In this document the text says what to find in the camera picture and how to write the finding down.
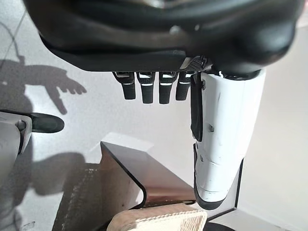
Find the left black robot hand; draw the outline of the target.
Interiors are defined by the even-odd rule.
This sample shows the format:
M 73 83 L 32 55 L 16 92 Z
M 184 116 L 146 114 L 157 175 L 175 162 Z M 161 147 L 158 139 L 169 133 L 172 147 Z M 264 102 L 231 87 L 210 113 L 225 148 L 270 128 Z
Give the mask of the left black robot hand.
M 43 44 L 85 71 L 112 72 L 126 99 L 191 97 L 194 193 L 218 208 L 244 159 L 265 67 L 290 49 L 303 0 L 26 0 Z

